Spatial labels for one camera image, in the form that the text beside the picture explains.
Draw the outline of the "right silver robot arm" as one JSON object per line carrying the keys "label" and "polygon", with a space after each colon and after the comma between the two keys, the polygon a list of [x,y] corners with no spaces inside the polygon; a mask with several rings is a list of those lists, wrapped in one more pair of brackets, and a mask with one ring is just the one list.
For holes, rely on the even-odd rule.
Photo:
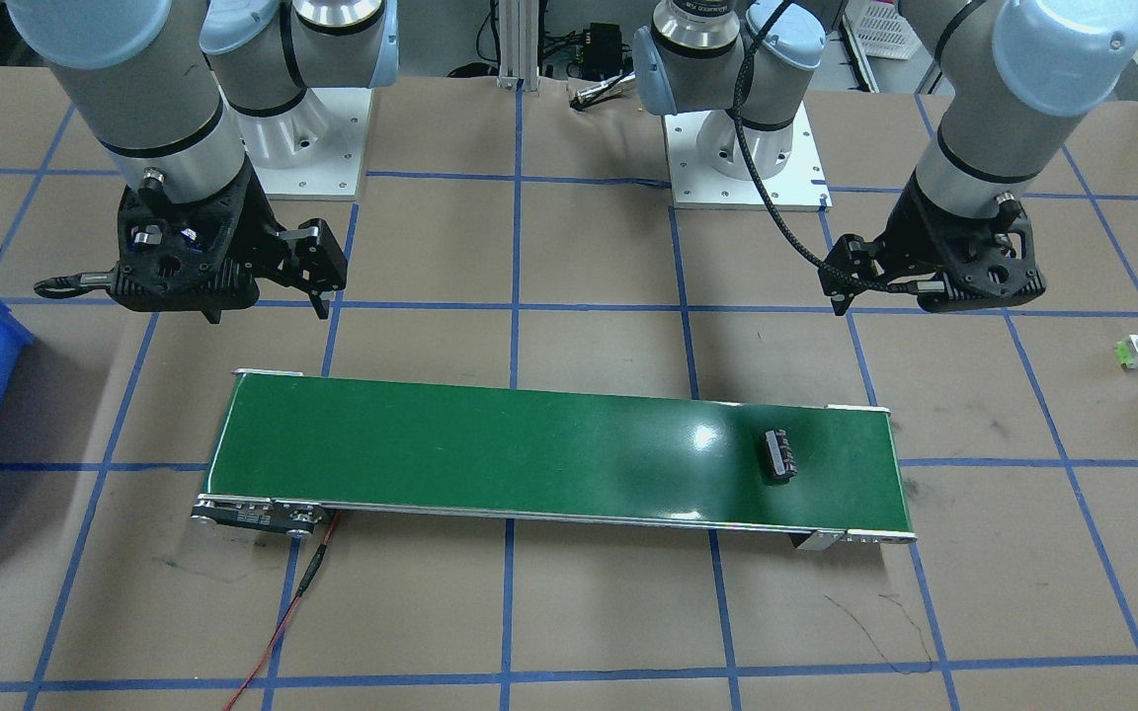
{"label": "right silver robot arm", "polygon": [[263,279],[318,319],[347,286],[325,220],[284,228],[263,172],[316,162],[335,134],[320,90],[389,86],[399,72],[393,1],[10,1],[125,188],[119,257],[50,276],[48,300],[101,289],[137,312],[249,309]]}

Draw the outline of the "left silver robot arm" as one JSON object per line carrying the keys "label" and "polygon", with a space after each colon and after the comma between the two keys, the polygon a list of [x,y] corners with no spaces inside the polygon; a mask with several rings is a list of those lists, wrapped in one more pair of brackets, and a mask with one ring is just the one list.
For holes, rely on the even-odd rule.
{"label": "left silver robot arm", "polygon": [[836,314],[859,294],[913,295],[923,311],[997,309],[1046,292],[1026,189],[1138,50],[1138,1],[898,1],[953,100],[879,237],[846,234],[825,258],[795,239],[765,190],[795,134],[825,46],[795,1],[659,1],[632,40],[654,116],[706,111],[698,152],[745,181],[819,272]]}

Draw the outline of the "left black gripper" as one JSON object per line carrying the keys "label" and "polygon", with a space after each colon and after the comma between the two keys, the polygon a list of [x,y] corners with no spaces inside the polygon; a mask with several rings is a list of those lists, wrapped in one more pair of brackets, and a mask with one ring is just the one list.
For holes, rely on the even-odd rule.
{"label": "left black gripper", "polygon": [[968,220],[945,210],[923,195],[917,177],[909,179],[890,212],[885,239],[840,235],[825,258],[819,283],[832,309],[844,316],[868,289],[909,295],[910,283],[894,283],[904,276],[935,281],[916,288],[918,305],[930,312],[998,309],[1044,296],[1046,276],[1034,261],[1023,202],[1003,191],[992,208],[990,217]]}

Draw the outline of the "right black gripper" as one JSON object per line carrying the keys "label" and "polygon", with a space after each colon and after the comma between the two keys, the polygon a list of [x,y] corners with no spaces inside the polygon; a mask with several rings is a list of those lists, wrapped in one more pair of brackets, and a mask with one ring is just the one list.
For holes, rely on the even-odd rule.
{"label": "right black gripper", "polygon": [[248,159],[212,197],[175,202],[168,187],[164,172],[149,167],[123,191],[113,301],[139,312],[201,312],[218,325],[222,312],[254,305],[257,280],[266,278],[306,294],[318,319],[329,319],[348,261],[328,221],[282,230]]}

